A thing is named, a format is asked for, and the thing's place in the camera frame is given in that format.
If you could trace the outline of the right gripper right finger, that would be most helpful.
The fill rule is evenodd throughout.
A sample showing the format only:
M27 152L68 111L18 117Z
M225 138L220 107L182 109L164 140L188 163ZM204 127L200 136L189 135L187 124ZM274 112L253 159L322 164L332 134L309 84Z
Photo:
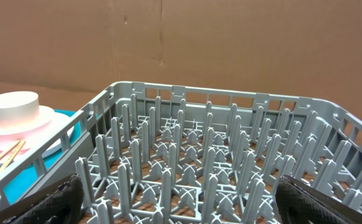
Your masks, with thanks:
M282 223L362 223L362 213L337 202L290 175L280 176L275 201Z

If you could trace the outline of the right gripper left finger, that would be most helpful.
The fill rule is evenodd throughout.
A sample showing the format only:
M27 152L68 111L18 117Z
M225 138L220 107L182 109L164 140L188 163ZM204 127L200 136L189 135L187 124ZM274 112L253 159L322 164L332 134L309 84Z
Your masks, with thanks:
M84 191L81 177L67 177L0 211L0 223L78 223Z

